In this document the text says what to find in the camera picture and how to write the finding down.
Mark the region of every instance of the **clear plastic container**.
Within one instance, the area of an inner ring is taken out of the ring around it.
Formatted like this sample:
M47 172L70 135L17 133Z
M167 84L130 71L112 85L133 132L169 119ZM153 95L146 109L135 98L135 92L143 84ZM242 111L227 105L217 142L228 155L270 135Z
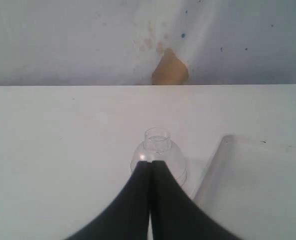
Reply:
M153 127L146 130L144 141L136 148L132 161L131 171L139 161L165 161L173 177L183 185L187 179L186 161L178 145L170 139L170 132L162 127Z

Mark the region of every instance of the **white table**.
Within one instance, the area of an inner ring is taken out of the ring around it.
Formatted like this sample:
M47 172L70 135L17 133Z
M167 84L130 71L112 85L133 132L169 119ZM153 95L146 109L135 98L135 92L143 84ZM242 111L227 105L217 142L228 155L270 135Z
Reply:
M227 133L296 146L296 85L0 87L0 239L59 240L89 222L154 126L200 168Z

